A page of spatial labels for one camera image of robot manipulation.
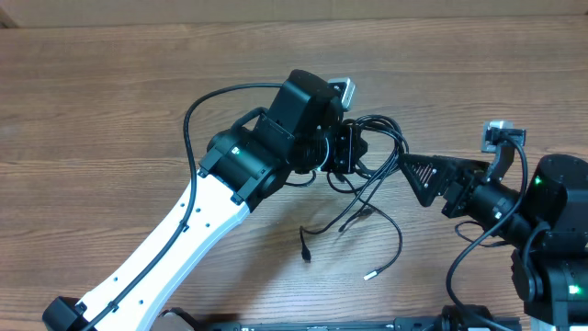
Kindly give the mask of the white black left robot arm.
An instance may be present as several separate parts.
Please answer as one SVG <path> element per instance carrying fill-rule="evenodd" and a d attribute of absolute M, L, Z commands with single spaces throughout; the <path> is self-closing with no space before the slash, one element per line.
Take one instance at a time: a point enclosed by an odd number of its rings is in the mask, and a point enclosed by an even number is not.
<path fill-rule="evenodd" d="M 130 257 L 81 298 L 56 298 L 50 330 L 147 330 L 200 260 L 291 173 L 349 174 L 367 146 L 346 121 L 356 87 L 303 70 L 277 85 L 269 107 L 241 116 L 190 159 L 181 198 Z"/>

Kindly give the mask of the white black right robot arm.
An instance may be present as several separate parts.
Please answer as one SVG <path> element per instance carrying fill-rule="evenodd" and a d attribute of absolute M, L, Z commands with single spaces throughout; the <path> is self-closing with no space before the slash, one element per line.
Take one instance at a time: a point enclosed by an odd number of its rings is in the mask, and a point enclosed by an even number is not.
<path fill-rule="evenodd" d="M 400 169 L 422 206 L 441 196 L 448 218 L 469 216 L 514 246 L 512 280 L 524 311 L 556 328 L 587 325 L 587 163 L 548 154 L 525 193 L 483 161 L 405 154 Z"/>

